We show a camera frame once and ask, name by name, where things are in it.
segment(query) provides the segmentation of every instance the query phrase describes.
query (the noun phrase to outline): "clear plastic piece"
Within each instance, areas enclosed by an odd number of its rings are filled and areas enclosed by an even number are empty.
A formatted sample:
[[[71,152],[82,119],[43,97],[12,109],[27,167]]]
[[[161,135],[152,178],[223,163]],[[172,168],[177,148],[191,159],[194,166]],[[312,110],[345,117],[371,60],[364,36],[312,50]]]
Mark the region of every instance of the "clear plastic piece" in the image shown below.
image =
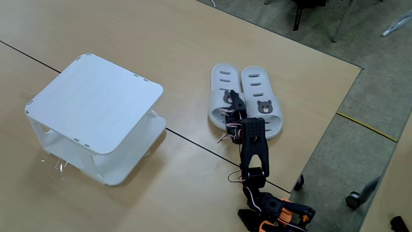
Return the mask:
[[[382,33],[382,37],[387,36],[391,32],[393,32],[396,29],[401,28],[404,26],[407,22],[409,22],[412,19],[412,10],[404,13],[402,16],[400,16],[397,20],[395,20],[389,28]]]

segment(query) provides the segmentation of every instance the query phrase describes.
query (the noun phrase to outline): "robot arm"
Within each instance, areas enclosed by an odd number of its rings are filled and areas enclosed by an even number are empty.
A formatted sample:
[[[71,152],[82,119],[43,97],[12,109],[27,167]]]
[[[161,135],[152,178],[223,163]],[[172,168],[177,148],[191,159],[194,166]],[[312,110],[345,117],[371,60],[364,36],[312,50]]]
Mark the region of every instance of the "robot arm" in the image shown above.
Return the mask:
[[[243,177],[243,193],[247,198],[250,209],[240,209],[238,215],[249,231],[259,232],[294,232],[307,231],[315,210],[309,206],[292,203],[287,199],[278,199],[270,193],[261,193],[266,177],[269,176],[268,144],[265,137],[265,121],[262,118],[247,118],[245,103],[233,90],[230,92],[232,106],[228,108],[226,116],[227,133],[231,134],[232,141],[242,144],[240,152],[240,169]],[[257,155],[261,167],[250,168],[252,157]],[[299,222],[291,221],[292,214],[299,215]]]

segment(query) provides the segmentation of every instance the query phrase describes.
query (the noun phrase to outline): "yellow line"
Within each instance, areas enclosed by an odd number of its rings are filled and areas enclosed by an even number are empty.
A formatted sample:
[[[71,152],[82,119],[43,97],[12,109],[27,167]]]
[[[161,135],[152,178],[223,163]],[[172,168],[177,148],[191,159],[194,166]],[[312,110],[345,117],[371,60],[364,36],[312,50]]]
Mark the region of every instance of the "yellow line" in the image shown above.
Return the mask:
[[[341,112],[336,112],[336,114],[338,114],[338,115],[340,115],[340,116],[342,116],[342,117],[344,117],[344,118],[347,118],[347,119],[349,119],[349,120],[351,120],[351,121],[353,121],[353,122],[356,122],[357,124],[360,124],[360,125],[368,128],[368,129],[370,129],[370,130],[373,130],[374,132],[376,132],[376,133],[378,133],[379,135],[382,135],[382,136],[384,136],[384,137],[392,140],[393,142],[398,142],[398,140],[390,137],[389,135],[386,135],[385,133],[383,133],[383,132],[381,132],[381,131],[379,131],[379,130],[376,130],[375,128],[373,128],[373,127],[371,127],[371,126],[369,126],[369,125],[367,125],[367,124],[365,124],[365,123],[363,123],[363,122],[361,122],[361,121],[358,121],[358,120],[356,120],[356,119],[354,119],[354,118],[352,118],[352,117],[349,117],[349,116],[347,116],[346,114],[343,114],[343,113],[341,113]]]

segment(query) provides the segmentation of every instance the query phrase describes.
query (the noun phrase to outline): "white square lid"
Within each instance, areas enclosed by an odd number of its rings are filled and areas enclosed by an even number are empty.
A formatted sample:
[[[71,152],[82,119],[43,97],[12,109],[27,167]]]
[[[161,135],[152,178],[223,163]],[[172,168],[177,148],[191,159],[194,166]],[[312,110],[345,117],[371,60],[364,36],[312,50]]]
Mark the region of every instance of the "white square lid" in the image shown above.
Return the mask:
[[[159,84],[87,53],[37,94],[26,114],[105,155],[118,147],[162,93]]]

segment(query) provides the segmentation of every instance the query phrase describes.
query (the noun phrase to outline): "chair leg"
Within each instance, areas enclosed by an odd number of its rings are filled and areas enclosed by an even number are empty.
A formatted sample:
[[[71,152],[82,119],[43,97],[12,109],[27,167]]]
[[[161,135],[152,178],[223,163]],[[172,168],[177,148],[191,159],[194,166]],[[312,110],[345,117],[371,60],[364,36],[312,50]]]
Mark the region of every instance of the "chair leg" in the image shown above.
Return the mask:
[[[301,22],[301,16],[302,16],[302,8],[297,6],[294,31],[297,31],[297,29],[299,29],[299,23]]]

